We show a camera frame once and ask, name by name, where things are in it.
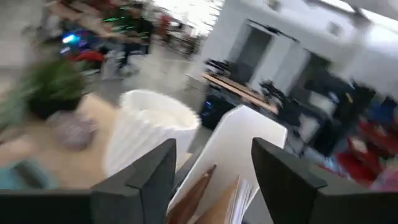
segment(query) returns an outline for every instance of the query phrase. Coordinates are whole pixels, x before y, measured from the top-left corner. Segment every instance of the red object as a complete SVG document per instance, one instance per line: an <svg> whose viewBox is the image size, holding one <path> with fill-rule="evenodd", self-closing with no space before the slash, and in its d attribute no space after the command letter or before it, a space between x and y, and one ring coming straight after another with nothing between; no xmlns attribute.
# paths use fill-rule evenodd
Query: red object
<svg viewBox="0 0 398 224"><path fill-rule="evenodd" d="M336 174L336 175L338 175L339 177L346 177L344 174L342 174L342 173L340 173L340 172L333 171L333 170L331 170L331 169L325 167L324 165L318 165L318 167L321 167L322 169L324 169L324 170L326 170L326 171L328 171L328 172L331 172L332 174Z"/></svg>
<svg viewBox="0 0 398 224"><path fill-rule="evenodd" d="M89 62L95 62L95 61L103 62L104 61L104 55L99 52L96 52L94 50L84 51L84 52L80 53L79 55L77 55L76 57L69 55L68 58L70 60L77 61L77 62L84 61L84 60L89 61Z"/></svg>
<svg viewBox="0 0 398 224"><path fill-rule="evenodd" d="M336 155L339 164L349 173L357 183L369 187L377 178L377 175L364 166L361 161L350 152L341 152Z"/></svg>
<svg viewBox="0 0 398 224"><path fill-rule="evenodd" d="M170 27L172 19L173 19L172 17L166 14L163 14L162 17L160 17L160 27L158 29L159 35L161 36L166 35L167 29Z"/></svg>
<svg viewBox="0 0 398 224"><path fill-rule="evenodd" d="M350 136L348 146L351 153L361 161L365 166L370 168L376 175L383 171L379 156L369 148L362 139Z"/></svg>
<svg viewBox="0 0 398 224"><path fill-rule="evenodd" d="M394 135L380 132L375 127L374 124L367 121L359 122L359 128L373 144L392 156L398 155L398 139Z"/></svg>

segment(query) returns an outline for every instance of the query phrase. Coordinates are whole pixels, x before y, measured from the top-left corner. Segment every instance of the electronic equipment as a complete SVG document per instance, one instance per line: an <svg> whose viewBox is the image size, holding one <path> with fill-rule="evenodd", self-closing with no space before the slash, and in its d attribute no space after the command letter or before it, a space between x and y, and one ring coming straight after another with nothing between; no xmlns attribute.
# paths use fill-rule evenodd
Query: electronic equipment
<svg viewBox="0 0 398 224"><path fill-rule="evenodd" d="M326 120L330 119L328 114L320 108L285 96L270 80L260 83L260 86L265 98L278 106L276 118L281 123L286 123L293 127L300 127L301 114L315 119L320 126L323 126Z"/></svg>
<svg viewBox="0 0 398 224"><path fill-rule="evenodd" d="M254 67L244 62L236 62L230 64L229 79L246 86L254 73Z"/></svg>
<svg viewBox="0 0 398 224"><path fill-rule="evenodd" d="M176 142L168 139L86 190L0 190L1 223L165 223Z"/></svg>
<svg viewBox="0 0 398 224"><path fill-rule="evenodd" d="M369 108L376 92L367 86L356 82L347 83L332 75L309 82L306 88L330 96L330 99L336 103L332 119L327 121L310 141L311 147L324 156L329 156L336 143Z"/></svg>
<svg viewBox="0 0 398 224"><path fill-rule="evenodd" d="M101 43L101 40L90 31L76 29L64 33L62 43L63 46L60 50L62 55L79 55L86 50L94 50Z"/></svg>
<svg viewBox="0 0 398 224"><path fill-rule="evenodd" d="M207 65L206 72L210 74L228 77L231 72L231 63L228 61L220 62L209 58L205 61L205 65Z"/></svg>
<svg viewBox="0 0 398 224"><path fill-rule="evenodd" d="M233 108L235 108L235 105L227 100L219 96L208 95L199 112L202 125L214 130L224 114Z"/></svg>
<svg viewBox="0 0 398 224"><path fill-rule="evenodd" d="M274 224L393 224L398 193L375 192L254 138L252 160Z"/></svg>

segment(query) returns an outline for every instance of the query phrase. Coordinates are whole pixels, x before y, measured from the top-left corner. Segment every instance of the white panel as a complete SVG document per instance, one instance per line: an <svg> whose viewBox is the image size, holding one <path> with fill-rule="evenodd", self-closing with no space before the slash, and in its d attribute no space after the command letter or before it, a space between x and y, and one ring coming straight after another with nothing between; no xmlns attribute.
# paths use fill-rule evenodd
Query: white panel
<svg viewBox="0 0 398 224"><path fill-rule="evenodd" d="M381 94L398 99L398 34L381 26L372 26L364 46L340 74L345 79L374 87Z"/></svg>
<svg viewBox="0 0 398 224"><path fill-rule="evenodd" d="M238 175L250 181L254 187L250 194L250 203L259 189L251 159L252 139L260 137L283 148L286 135L285 127L246 106L239 106L226 113L172 199L169 209L173 208L198 178L214 164L217 168L200 201L196 215L201 215L213 205Z"/></svg>

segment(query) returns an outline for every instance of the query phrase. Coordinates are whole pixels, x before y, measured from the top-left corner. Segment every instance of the green plant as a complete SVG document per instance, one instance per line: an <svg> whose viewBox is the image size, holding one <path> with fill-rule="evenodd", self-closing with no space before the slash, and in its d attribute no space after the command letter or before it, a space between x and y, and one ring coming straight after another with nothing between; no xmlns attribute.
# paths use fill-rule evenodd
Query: green plant
<svg viewBox="0 0 398 224"><path fill-rule="evenodd" d="M25 85L29 99L70 100L83 94L84 79L66 59L41 62L31 71Z"/></svg>
<svg viewBox="0 0 398 224"><path fill-rule="evenodd" d="M0 102L0 131L26 120L30 100L70 100L82 96L83 77L66 59L34 64Z"/></svg>

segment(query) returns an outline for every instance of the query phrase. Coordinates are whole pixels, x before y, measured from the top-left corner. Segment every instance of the wooden desk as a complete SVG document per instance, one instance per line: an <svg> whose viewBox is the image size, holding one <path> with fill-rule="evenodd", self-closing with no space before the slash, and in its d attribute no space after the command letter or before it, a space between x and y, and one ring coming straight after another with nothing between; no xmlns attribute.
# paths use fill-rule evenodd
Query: wooden desk
<svg viewBox="0 0 398 224"><path fill-rule="evenodd" d="M49 11L63 19L68 19L69 21L75 21L77 24L81 25L82 27L93 31L94 33L106 37L106 36L113 36L117 35L113 32L109 32L106 30L105 26L101 23L94 24L89 20L92 19L90 17L84 17L83 13L76 12L69 7L64 6L59 2L51 2L47 4L45 7L49 9Z"/></svg>
<svg viewBox="0 0 398 224"><path fill-rule="evenodd" d="M33 158L58 179L61 188L86 189L106 178L102 168L104 154L119 111L94 94L85 96L78 111L98 123L94 141L82 151L74 151L59 144L52 128L41 121L32 121L25 127L26 133L32 136L38 147ZM191 156L187 153L184 163Z"/></svg>
<svg viewBox="0 0 398 224"><path fill-rule="evenodd" d="M235 94L238 94L239 96L242 96L244 99L250 101L251 103L254 103L255 105L261 106L266 110L269 110L275 114L278 113L278 108L275 105L270 105L264 101L263 96L261 96L258 93L253 92L250 90L248 87L240 85L229 78L226 77L215 77L213 75L204 73L203 78L208 80L209 82L212 82L214 84L217 84Z"/></svg>

